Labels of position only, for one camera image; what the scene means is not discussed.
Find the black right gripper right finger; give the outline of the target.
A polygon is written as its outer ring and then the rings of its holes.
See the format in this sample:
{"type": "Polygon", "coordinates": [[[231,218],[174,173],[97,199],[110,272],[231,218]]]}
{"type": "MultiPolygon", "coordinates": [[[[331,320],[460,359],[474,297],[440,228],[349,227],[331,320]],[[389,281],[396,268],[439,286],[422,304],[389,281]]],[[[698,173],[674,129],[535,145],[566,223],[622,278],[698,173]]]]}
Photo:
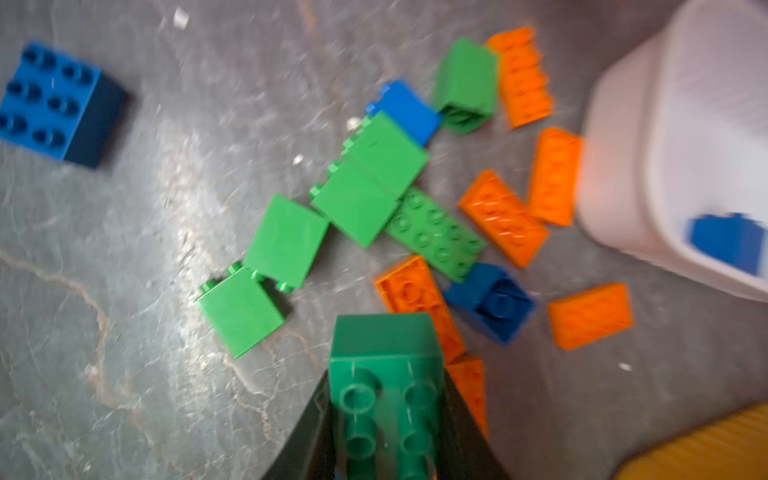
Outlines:
{"type": "Polygon", "coordinates": [[[440,405],[440,479],[509,480],[447,371],[440,405]]]}

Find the blue lego brick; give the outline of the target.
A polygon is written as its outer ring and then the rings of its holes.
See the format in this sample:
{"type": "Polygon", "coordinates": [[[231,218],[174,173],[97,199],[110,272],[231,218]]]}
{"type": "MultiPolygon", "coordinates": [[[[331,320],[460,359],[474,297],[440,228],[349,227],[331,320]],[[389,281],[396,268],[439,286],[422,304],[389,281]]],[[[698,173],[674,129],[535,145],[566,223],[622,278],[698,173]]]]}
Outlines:
{"type": "Polygon", "coordinates": [[[704,254],[754,276],[761,275],[767,228],[742,213],[694,219],[691,244],[704,254]]]}

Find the orange lego stack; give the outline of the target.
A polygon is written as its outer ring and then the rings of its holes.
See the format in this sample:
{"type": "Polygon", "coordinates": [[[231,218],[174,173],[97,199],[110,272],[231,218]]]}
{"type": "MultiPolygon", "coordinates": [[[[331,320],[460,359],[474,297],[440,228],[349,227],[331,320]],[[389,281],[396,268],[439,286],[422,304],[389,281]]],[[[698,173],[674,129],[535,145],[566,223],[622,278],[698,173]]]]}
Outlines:
{"type": "Polygon", "coordinates": [[[486,392],[483,361],[474,355],[463,355],[446,367],[477,426],[488,437],[486,392]]]}

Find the blue lego cluster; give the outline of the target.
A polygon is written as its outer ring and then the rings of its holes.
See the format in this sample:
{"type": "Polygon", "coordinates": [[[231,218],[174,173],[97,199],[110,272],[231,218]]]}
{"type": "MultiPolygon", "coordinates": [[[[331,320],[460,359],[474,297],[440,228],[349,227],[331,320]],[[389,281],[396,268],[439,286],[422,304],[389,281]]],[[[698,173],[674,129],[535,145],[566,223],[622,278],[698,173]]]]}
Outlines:
{"type": "Polygon", "coordinates": [[[425,147],[438,130],[442,117],[403,78],[386,82],[378,98],[365,109],[373,117],[385,112],[412,140],[425,147]]]}

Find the green lego small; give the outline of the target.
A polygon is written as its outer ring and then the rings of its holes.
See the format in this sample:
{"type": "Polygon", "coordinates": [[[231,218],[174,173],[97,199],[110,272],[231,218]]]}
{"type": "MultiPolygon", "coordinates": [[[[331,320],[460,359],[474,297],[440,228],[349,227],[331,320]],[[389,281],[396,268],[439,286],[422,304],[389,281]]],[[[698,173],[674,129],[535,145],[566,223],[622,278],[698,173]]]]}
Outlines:
{"type": "Polygon", "coordinates": [[[447,129],[468,134],[496,114],[499,56],[462,37],[440,61],[432,106],[447,129]]]}

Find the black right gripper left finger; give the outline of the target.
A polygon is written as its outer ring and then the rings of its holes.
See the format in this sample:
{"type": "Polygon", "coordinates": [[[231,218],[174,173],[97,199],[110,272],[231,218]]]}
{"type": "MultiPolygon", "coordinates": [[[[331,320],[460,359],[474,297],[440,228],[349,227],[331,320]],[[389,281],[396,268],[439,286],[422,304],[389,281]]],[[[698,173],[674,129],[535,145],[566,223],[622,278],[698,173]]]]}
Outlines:
{"type": "Polygon", "coordinates": [[[332,405],[325,372],[263,480],[333,478],[332,405]]]}

